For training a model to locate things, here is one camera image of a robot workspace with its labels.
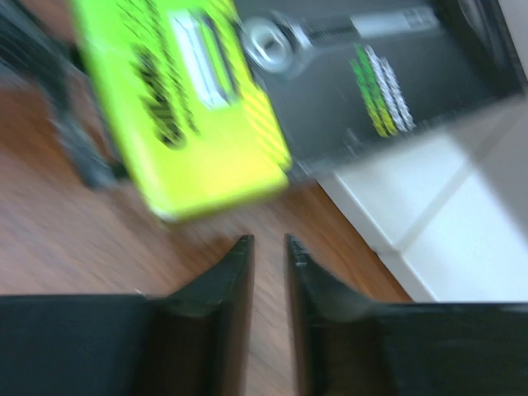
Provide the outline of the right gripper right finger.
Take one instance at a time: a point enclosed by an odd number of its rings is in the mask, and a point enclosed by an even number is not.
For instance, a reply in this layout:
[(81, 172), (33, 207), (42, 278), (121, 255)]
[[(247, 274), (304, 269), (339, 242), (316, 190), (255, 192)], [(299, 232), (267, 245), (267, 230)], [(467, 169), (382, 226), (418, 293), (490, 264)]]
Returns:
[(285, 238), (301, 395), (524, 395), (524, 303), (384, 303)]

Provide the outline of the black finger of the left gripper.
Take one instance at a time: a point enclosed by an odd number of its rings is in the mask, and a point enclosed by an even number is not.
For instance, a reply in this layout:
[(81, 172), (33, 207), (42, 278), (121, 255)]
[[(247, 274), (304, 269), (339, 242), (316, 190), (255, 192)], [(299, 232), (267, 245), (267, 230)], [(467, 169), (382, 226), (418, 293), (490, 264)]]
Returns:
[(104, 159), (75, 116), (68, 86), (74, 69), (83, 71), (78, 47), (56, 40), (20, 1), (1, 2), (1, 83), (35, 81), (49, 104), (58, 140), (82, 182), (90, 188), (112, 188), (124, 176), (124, 165)]

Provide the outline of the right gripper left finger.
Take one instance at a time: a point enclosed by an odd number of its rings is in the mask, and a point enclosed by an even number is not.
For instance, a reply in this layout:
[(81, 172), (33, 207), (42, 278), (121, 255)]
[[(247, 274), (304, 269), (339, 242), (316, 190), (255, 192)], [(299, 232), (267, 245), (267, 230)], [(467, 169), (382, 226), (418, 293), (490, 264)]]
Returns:
[(7, 295), (4, 395), (240, 395), (251, 235), (167, 296)]

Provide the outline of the black green razor box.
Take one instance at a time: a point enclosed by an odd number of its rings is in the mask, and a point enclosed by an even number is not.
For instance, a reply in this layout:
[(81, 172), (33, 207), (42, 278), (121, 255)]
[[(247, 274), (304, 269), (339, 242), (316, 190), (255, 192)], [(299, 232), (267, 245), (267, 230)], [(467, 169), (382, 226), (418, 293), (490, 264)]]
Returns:
[(76, 1), (120, 158), (167, 221), (525, 94), (497, 1)]

